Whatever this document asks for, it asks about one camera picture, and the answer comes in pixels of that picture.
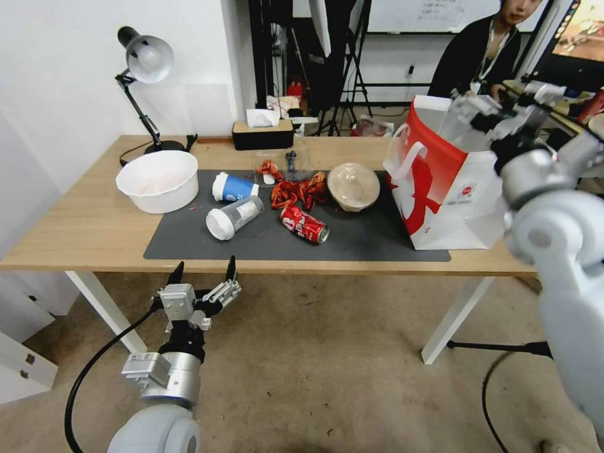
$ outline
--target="woman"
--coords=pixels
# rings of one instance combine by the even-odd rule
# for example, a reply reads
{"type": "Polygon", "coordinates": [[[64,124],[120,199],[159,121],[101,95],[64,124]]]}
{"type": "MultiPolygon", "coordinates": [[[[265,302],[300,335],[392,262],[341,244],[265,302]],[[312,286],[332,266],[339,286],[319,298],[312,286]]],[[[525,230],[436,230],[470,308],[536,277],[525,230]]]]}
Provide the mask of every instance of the woman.
{"type": "Polygon", "coordinates": [[[541,0],[501,0],[501,9],[471,23],[447,46],[428,95],[448,98],[459,93],[490,94],[499,101],[501,83],[512,78],[520,52],[516,26],[535,12],[541,0]]]}

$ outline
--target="shopping bag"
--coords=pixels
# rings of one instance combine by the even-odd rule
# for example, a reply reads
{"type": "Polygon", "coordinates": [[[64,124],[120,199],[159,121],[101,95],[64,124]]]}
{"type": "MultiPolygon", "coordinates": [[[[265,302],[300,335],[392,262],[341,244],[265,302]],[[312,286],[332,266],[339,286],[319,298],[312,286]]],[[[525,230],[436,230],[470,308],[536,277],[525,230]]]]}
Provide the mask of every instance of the shopping bag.
{"type": "Polygon", "coordinates": [[[435,132],[450,103],[416,96],[390,141],[384,168],[417,250],[488,249],[503,235],[506,210],[496,157],[486,140],[483,151],[466,152],[435,132]]]}

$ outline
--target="lamp arm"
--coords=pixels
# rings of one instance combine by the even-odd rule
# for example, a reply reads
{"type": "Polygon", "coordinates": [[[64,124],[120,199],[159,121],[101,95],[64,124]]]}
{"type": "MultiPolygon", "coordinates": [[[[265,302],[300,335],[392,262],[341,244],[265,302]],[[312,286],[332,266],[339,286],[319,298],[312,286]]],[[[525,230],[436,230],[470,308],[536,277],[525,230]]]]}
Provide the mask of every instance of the lamp arm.
{"type": "Polygon", "coordinates": [[[154,147],[156,149],[161,149],[162,142],[159,139],[159,131],[158,131],[157,127],[155,127],[155,125],[153,124],[153,121],[151,121],[151,119],[142,112],[142,110],[138,106],[137,102],[132,97],[132,94],[130,94],[130,90],[128,89],[128,86],[132,82],[136,81],[136,79],[134,77],[128,76],[127,73],[128,73],[128,70],[126,69],[124,72],[116,75],[115,79],[118,81],[118,84],[120,84],[121,88],[124,90],[124,93],[126,93],[126,97],[128,98],[128,100],[134,107],[134,110],[137,111],[138,119],[140,120],[141,123],[143,123],[143,126],[145,127],[145,129],[147,129],[147,132],[149,132],[149,134],[153,138],[154,147]]]}

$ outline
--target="bag handle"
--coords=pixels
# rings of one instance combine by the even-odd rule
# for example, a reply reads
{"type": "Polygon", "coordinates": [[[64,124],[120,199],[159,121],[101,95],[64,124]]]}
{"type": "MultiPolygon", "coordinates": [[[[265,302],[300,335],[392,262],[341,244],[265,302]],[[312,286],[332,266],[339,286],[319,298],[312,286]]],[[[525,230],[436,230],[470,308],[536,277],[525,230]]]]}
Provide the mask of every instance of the bag handle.
{"type": "Polygon", "coordinates": [[[411,170],[411,166],[413,165],[413,161],[415,160],[415,158],[418,155],[426,157],[426,154],[428,153],[428,148],[426,148],[426,146],[422,142],[415,142],[411,149],[409,149],[409,152],[407,153],[407,156],[405,157],[402,163],[398,165],[394,163],[394,161],[398,163],[398,153],[395,153],[394,159],[390,159],[391,149],[393,144],[396,143],[398,135],[400,135],[401,139],[403,140],[403,144],[406,145],[409,139],[410,132],[411,130],[408,124],[401,125],[396,130],[392,139],[390,140],[390,143],[388,144],[388,153],[386,155],[386,159],[384,160],[384,168],[393,179],[401,179],[405,177],[407,173],[409,173],[409,171],[411,170]]]}

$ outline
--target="black desk mat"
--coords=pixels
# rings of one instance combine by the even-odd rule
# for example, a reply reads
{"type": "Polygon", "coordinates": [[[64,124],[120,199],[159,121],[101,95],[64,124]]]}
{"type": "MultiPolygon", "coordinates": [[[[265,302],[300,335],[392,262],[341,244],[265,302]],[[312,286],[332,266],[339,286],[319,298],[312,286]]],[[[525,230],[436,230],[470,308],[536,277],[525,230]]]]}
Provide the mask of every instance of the black desk mat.
{"type": "MultiPolygon", "coordinates": [[[[271,187],[261,187],[264,212],[239,230],[230,241],[215,239],[206,228],[206,215],[223,206],[214,201],[212,183],[218,171],[199,170],[199,193],[182,209],[164,214],[149,246],[148,259],[227,259],[291,261],[437,261],[446,262],[446,250],[413,249],[386,183],[377,172],[381,190],[376,203],[360,213],[343,211],[335,200],[317,206],[311,215],[325,222],[329,237],[316,245],[291,233],[271,209],[271,187]]],[[[250,179],[250,171],[229,171],[250,179]]]]}

